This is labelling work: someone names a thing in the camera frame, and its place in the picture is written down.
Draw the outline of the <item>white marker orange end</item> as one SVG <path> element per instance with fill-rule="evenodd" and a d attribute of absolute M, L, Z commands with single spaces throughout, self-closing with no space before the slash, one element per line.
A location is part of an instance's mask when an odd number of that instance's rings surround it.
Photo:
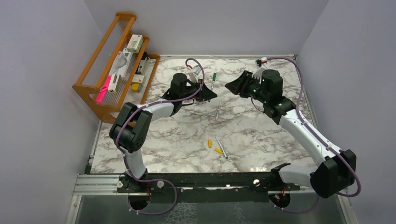
<path fill-rule="evenodd" d="M 220 113 L 220 110 L 221 110 L 221 105 L 222 105 L 222 99 L 219 101 L 214 121 L 218 121 L 218 119 L 219 119 L 219 113 Z"/>

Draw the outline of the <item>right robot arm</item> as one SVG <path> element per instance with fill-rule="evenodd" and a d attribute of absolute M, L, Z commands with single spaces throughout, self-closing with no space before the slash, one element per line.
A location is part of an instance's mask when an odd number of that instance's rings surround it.
<path fill-rule="evenodd" d="M 321 198 L 329 198 L 354 184 L 354 152 L 333 145 L 283 95 L 283 79 L 278 71 L 263 70 L 261 74 L 256 78 L 245 70 L 225 87 L 234 95 L 261 102 L 264 113 L 288 131 L 317 165 L 316 169 L 291 164 L 276 167 L 269 178 L 271 187 L 281 190 L 288 183 L 298 184 L 312 188 Z"/>

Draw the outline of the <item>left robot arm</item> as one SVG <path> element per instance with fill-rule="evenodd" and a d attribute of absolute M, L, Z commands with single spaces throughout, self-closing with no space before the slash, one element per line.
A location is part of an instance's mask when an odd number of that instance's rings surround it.
<path fill-rule="evenodd" d="M 173 116 L 186 100 L 205 102 L 216 97 L 217 94 L 202 79 L 193 83 L 185 74 L 176 73 L 169 89 L 159 100 L 144 105 L 125 103 L 122 106 L 109 136 L 122 153 L 126 174 L 130 176 L 129 186 L 134 191 L 142 191 L 147 185 L 147 179 L 143 176 L 147 169 L 143 163 L 141 147 L 151 122 Z"/>

